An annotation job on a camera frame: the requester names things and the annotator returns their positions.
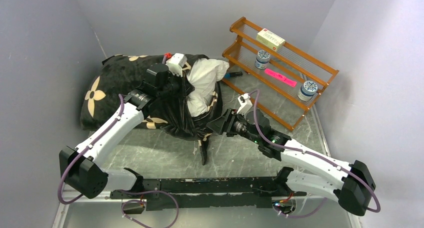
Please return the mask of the white pillow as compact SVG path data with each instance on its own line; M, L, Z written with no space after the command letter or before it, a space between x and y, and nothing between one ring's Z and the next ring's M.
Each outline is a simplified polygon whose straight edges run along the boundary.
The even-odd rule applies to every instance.
M208 111L215 84L223 79L229 66L227 61L219 59L201 58L194 63L187 80L195 89L186 97L192 117Z

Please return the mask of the black pillowcase with beige flowers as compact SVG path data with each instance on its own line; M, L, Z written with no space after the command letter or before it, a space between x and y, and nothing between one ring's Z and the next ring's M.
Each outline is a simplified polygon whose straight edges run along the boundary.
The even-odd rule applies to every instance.
M194 63L207 58L203 54L188 54L183 67L184 76L188 76ZM84 96L80 111L80 126L83 130L94 131L118 109L119 95L127 95L136 89L144 79L146 70L163 61L161 55L129 56L117 54L105 59L102 68L92 80ZM187 98L172 96L161 102L159 108L148 115L140 129L161 129L167 134L189 141L197 141L201 163L208 159L207 148L212 130L207 123L222 114L223 100L218 81L208 111L197 117L190 115Z

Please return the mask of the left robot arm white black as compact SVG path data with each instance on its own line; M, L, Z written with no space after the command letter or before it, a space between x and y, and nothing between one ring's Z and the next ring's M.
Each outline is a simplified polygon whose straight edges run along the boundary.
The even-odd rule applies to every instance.
M107 171L100 166L108 153L162 101L189 93L183 87L184 80L184 68L179 64L150 66L136 89L118 96L118 109L100 128L75 148L64 147L59 153L59 202L68 205L83 196L93 199L103 191L120 191L130 198L145 192L144 178L137 172L128 168Z

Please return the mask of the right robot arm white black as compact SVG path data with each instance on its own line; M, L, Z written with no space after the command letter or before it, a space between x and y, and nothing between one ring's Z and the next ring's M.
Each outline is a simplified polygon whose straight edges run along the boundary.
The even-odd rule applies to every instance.
M206 126L217 134L244 137L257 144L259 151L268 158L306 169L307 174L287 167L278 172L273 181L276 192L282 196L291 192L311 193L337 202L356 216L381 210L379 203L374 209L369 207L375 198L376 184L365 163L343 162L318 153L273 129L269 119L259 110L240 115L228 109Z

